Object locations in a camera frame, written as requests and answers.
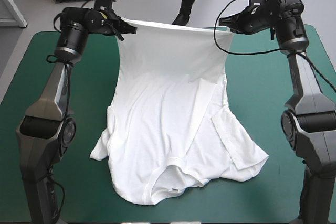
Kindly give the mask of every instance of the green table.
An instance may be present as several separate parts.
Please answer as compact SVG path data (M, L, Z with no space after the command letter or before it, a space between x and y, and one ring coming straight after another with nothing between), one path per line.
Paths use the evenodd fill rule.
M335 71L311 26L308 54L336 83ZM53 67L45 61L59 34L36 34L0 105L0 221L30 221L19 171L15 129L25 110L40 95ZM277 48L269 31L253 36L235 35L232 51L253 52ZM260 56L232 56L226 63L230 108L253 140L270 156L261 173L248 182L216 179L204 188L188 189L182 196L156 206L138 206L113 190L108 162L89 159L106 127L106 108L116 87L119 55L116 39L91 35L82 62L72 76L71 106L77 135L63 161L55 165L55 178L66 188L62 218L68 222L288 223L299 210L304 165L295 157L282 133L280 116L292 95L286 56L279 52ZM323 91L336 100L323 81ZM330 220L336 221L336 197Z

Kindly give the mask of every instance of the wrinkled fabric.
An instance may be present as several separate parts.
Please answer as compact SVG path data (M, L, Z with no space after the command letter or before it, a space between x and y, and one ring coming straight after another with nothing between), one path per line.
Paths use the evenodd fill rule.
M120 71L107 128L90 157L109 157L116 192L154 205L211 179L256 176L268 155L228 106L227 55L208 29L126 20L137 34L118 42ZM229 48L233 34L218 31Z

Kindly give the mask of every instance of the black shoe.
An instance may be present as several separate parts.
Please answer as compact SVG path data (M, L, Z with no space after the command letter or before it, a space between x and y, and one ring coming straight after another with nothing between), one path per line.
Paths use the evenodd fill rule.
M188 22L189 22L189 15L179 13L176 19L174 20L173 25L186 26Z

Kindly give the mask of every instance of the white cloth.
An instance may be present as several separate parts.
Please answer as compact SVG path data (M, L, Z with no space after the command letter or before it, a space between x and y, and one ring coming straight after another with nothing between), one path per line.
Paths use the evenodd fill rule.
M90 155L109 156L116 192L153 205L214 178L256 176L268 155L228 107L227 55L212 31L125 21L138 31L118 42L118 84ZM229 48L232 36L219 31L217 40Z

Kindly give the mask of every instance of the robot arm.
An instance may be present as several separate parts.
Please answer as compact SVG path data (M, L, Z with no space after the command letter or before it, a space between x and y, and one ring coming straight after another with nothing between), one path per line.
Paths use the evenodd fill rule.
M69 109L71 72L81 60L89 34L136 33L113 9L115 0L96 0L94 9L65 8L60 38L54 52L57 62L40 98L27 110L16 130L20 169L33 224L63 223L59 219L53 164L61 161L75 137L76 123Z
M254 34L270 28L287 55L293 96L281 125L295 154L306 164L299 217L291 223L327 224L336 176L336 105L321 91L305 60L308 37L301 0L249 0L241 13L221 18L219 25L234 33Z

